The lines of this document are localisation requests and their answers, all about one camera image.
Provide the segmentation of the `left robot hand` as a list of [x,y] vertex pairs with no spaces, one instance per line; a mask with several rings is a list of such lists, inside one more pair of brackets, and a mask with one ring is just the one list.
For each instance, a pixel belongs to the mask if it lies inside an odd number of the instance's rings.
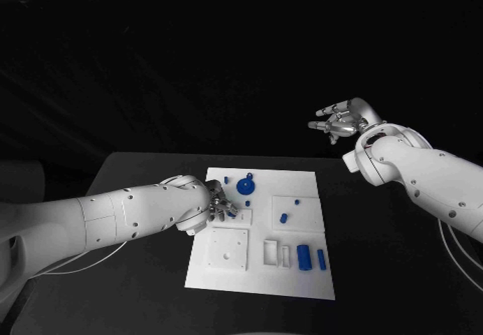
[[218,219],[223,222],[225,217],[235,218],[238,215],[238,208],[226,198],[221,182],[216,179],[209,180],[205,182],[205,187],[210,194],[208,221],[212,222]]

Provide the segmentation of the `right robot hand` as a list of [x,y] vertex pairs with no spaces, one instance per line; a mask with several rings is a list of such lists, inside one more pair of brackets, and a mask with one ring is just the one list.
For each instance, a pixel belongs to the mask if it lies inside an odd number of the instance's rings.
[[310,121],[310,129],[329,135],[330,144],[334,145],[342,137],[362,135],[373,127],[382,125],[385,120],[362,98],[352,98],[316,111],[316,116],[329,116],[324,121]]

